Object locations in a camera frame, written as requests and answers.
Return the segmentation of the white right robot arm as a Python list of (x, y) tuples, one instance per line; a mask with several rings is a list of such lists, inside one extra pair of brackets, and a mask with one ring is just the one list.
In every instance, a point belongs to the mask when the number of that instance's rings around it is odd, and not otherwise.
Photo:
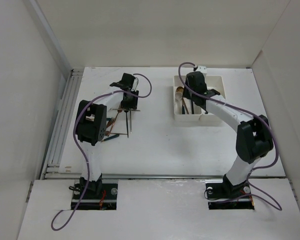
[(224, 175), (221, 185), (222, 193), (233, 197), (240, 191), (240, 185), (245, 182), (259, 159), (274, 148), (268, 119), (264, 115), (252, 116), (238, 107), (230, 107), (221, 93), (208, 89), (205, 76), (200, 71), (186, 75), (184, 97), (191, 99), (207, 113), (217, 116), (236, 133), (237, 157)]

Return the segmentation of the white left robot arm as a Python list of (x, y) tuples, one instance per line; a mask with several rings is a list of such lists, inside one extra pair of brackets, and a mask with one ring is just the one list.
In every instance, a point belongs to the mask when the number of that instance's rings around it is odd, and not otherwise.
[(83, 167), (79, 182), (90, 198), (101, 195), (101, 169), (97, 146), (106, 136), (107, 113), (114, 107), (130, 112), (138, 108), (139, 79), (136, 74), (124, 73), (121, 80), (113, 82), (100, 96), (92, 100), (81, 100), (73, 130), (75, 144), (83, 154), (86, 166)]

